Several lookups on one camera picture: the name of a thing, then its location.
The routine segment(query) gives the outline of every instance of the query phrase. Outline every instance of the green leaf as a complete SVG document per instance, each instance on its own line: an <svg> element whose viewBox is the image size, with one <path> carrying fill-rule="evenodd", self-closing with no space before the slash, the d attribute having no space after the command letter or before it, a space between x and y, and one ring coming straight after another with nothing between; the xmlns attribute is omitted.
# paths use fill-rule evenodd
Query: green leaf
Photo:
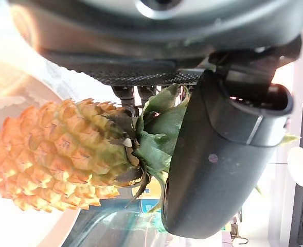
<svg viewBox="0 0 303 247"><path fill-rule="evenodd" d="M257 192L259 192L259 194L260 194L261 196L263 196L262 190L261 190L261 188L260 188L258 185L255 186L254 188L256 189Z"/></svg>
<svg viewBox="0 0 303 247"><path fill-rule="evenodd" d="M186 86L184 86L184 91L186 92L186 98L178 105L178 107L187 107L188 106L191 95L189 93L189 89Z"/></svg>
<svg viewBox="0 0 303 247"><path fill-rule="evenodd" d="M144 115L150 112L162 113L175 105L175 99L179 95L180 85L173 84L159 94L149 98L144 107Z"/></svg>
<svg viewBox="0 0 303 247"><path fill-rule="evenodd" d="M283 140L281 140L280 145L285 145L285 144L294 142L294 141L299 140L299 139L301 139L300 136L291 135L291 134L286 134L286 135L284 136Z"/></svg>
<svg viewBox="0 0 303 247"><path fill-rule="evenodd" d="M161 150L166 141L163 134L153 135L142 131L140 147L134 151L134 155L145 161L148 171L157 173L169 167L172 156Z"/></svg>
<svg viewBox="0 0 303 247"><path fill-rule="evenodd" d="M161 113L145 125L145 131L151 134L179 135L186 107L174 107Z"/></svg>

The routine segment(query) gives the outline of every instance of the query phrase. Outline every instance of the yellow pineapple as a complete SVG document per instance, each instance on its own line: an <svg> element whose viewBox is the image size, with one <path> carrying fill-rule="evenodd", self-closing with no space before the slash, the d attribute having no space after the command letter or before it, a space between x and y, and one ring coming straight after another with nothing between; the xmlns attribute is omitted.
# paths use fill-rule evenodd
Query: yellow pineapple
<svg viewBox="0 0 303 247"><path fill-rule="evenodd" d="M134 133L130 120L124 108L91 99L49 102L7 118L0 132L0 194L22 210L47 212L88 209L117 196L118 186L131 184L118 178L139 169L137 158L136 167L127 159L132 148L123 129Z"/></svg>

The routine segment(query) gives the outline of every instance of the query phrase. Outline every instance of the pineapple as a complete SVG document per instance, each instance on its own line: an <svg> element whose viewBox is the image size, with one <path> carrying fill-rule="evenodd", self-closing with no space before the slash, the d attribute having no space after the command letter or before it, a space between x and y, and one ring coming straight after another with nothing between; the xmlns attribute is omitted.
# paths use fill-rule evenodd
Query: pineapple
<svg viewBox="0 0 303 247"><path fill-rule="evenodd" d="M98 206L141 177L129 135L132 118L109 102L29 107L0 132L0 194L22 210ZM121 182L130 171L135 177Z"/></svg>
<svg viewBox="0 0 303 247"><path fill-rule="evenodd" d="M86 99L30 107L7 118L0 132L0 194L22 210L88 209L114 198L118 188L165 177L189 102L174 106L171 85L145 104L136 124L124 108ZM151 210L161 207L159 203Z"/></svg>

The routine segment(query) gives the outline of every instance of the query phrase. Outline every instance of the black plastic housing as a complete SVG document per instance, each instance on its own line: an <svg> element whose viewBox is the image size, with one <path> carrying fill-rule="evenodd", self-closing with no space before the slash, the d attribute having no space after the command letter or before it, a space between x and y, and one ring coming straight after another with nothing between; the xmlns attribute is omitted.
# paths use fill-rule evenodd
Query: black plastic housing
<svg viewBox="0 0 303 247"><path fill-rule="evenodd" d="M227 5L219 0L218 7L203 14L169 20L119 16L78 0L9 2L28 16L13 18L41 55L108 85L187 83L186 78L162 74L194 68L214 51L280 46L303 28L303 0L237 0Z"/></svg>
<svg viewBox="0 0 303 247"><path fill-rule="evenodd" d="M285 133L293 100L281 85L250 106L229 97L206 71L194 89L169 170L163 224L172 234L207 238L241 208Z"/></svg>

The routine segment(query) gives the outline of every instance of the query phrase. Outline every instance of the white plate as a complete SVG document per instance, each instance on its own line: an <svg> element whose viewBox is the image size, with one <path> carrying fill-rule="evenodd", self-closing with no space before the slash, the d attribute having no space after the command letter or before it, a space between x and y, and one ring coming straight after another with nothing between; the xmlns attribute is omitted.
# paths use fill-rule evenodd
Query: white plate
<svg viewBox="0 0 303 247"><path fill-rule="evenodd" d="M61 101L48 86L4 62L0 62L0 85L0 129L6 117L17 117L30 105ZM12 200L0 197L0 247L61 246L78 213L21 211Z"/></svg>

